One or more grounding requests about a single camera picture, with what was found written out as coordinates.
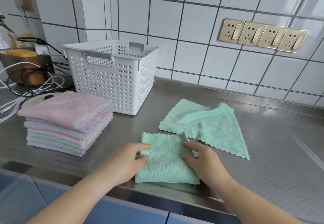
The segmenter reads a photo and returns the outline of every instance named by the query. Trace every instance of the right hand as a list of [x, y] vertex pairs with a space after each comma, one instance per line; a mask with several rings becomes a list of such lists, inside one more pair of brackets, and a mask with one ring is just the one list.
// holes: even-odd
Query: right hand
[[219, 160], [216, 152], [210, 147], [197, 142], [183, 142], [188, 147], [199, 153], [197, 158], [182, 153], [186, 163], [197, 173], [200, 179], [211, 188], [220, 188], [233, 181]]

